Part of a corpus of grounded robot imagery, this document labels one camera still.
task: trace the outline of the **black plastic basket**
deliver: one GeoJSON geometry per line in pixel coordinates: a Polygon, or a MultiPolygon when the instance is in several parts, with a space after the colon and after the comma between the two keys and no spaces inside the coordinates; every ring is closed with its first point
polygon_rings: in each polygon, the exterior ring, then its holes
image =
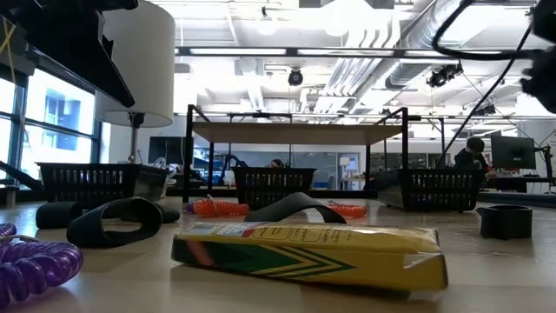
{"type": "Polygon", "coordinates": [[[237,200],[258,210],[294,192],[308,194],[316,169],[233,168],[237,200]]]}
{"type": "Polygon", "coordinates": [[[374,175],[379,201],[407,211],[475,209],[481,170],[389,170],[374,175]]]}
{"type": "Polygon", "coordinates": [[[158,200],[166,170],[140,164],[39,163],[48,202],[77,201],[87,208],[141,196],[158,200]]]}

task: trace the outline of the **purple coiled cable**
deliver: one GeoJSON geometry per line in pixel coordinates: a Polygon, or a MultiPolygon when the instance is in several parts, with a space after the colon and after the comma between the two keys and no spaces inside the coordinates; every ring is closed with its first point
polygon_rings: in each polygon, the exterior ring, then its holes
{"type": "MultiPolygon", "coordinates": [[[[16,226],[0,224],[0,236],[14,236],[16,226]]],[[[0,308],[29,294],[41,295],[49,287],[69,281],[83,266],[83,253],[71,243],[10,243],[0,240],[0,308]]]]}

